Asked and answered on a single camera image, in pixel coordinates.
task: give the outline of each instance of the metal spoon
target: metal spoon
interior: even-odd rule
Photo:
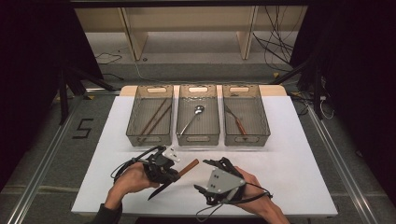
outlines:
[[[186,131],[187,127],[189,127],[189,125],[192,123],[192,121],[195,119],[195,117],[197,117],[197,115],[199,115],[202,112],[204,112],[204,110],[205,110],[205,107],[203,105],[197,105],[194,108],[194,116],[192,117],[190,122],[187,123],[187,125],[184,127],[184,129],[181,131],[180,135],[182,135],[184,133],[184,131]]]

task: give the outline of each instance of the human hand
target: human hand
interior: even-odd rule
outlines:
[[[237,166],[235,166],[235,169],[242,174],[247,183],[259,187],[261,186],[255,175],[252,175]],[[249,199],[260,194],[262,194],[262,189],[247,184],[242,199]],[[268,196],[260,197],[259,199],[249,203],[239,203],[235,206],[264,218],[268,223],[289,223],[286,217],[283,215],[282,210],[276,204],[274,204]]]
[[[149,181],[143,163],[136,162],[124,171],[110,189],[107,194],[105,207],[116,210],[119,208],[121,200],[126,194],[135,193],[142,189],[158,188],[159,186],[159,183]]]

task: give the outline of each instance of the white table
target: white table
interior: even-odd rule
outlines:
[[[222,108],[221,91],[218,93],[219,108]],[[177,98],[178,86],[175,86],[174,128],[177,121]],[[125,196],[122,201],[123,213],[144,217],[195,216],[197,211],[207,205],[205,197],[193,185],[205,187],[213,168],[202,160],[226,157],[233,165],[257,176],[262,186],[274,194],[273,201],[286,216],[336,216],[337,211],[291,99],[288,96],[263,96],[262,102],[271,130],[265,147],[224,146],[221,124],[219,145],[215,147],[180,147],[173,134],[171,147],[177,150],[182,159],[174,168],[181,170],[193,159],[198,159],[200,164],[150,201],[148,197],[154,189]],[[72,212],[82,215],[96,213],[112,186],[110,173],[123,162],[149,148],[133,147],[125,134],[133,103],[133,96],[116,97]],[[222,110],[219,119],[223,119]],[[214,216],[253,217],[232,205],[222,206]]]

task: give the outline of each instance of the person's left hand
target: person's left hand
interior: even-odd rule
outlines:
[[[158,188],[159,186],[159,183],[149,181],[143,163],[134,163],[124,171],[108,192],[105,207],[116,210],[126,194],[135,193],[142,189]]]

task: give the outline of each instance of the transparent plastic bin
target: transparent plastic bin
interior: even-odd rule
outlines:
[[[195,114],[195,107],[198,105],[203,106],[204,111]],[[180,86],[176,133],[180,146],[216,146],[219,144],[219,106],[216,85]]]
[[[173,86],[138,86],[126,135],[134,147],[172,145]]]
[[[223,85],[222,89],[225,146],[263,147],[271,132],[259,86]]]

